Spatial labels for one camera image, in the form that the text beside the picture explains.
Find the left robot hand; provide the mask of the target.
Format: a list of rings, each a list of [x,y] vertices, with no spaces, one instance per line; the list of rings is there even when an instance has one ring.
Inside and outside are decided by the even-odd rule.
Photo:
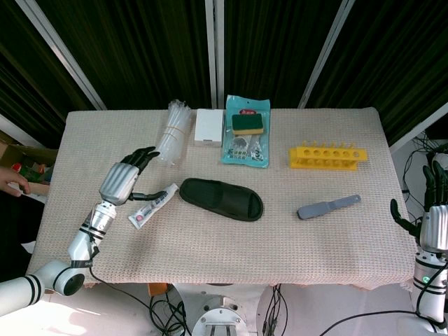
[[[138,148],[115,163],[104,179],[99,194],[101,199],[116,207],[126,201],[153,201],[166,194],[160,191],[155,194],[134,192],[134,186],[148,163],[160,153],[154,146]]]

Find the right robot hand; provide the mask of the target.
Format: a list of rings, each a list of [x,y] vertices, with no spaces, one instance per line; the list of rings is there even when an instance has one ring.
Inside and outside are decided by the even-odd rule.
[[[390,201],[390,212],[394,221],[413,237],[418,238],[420,247],[431,253],[447,252],[447,170],[439,162],[432,167],[423,166],[426,178],[424,213],[420,224],[404,219],[395,199]]]

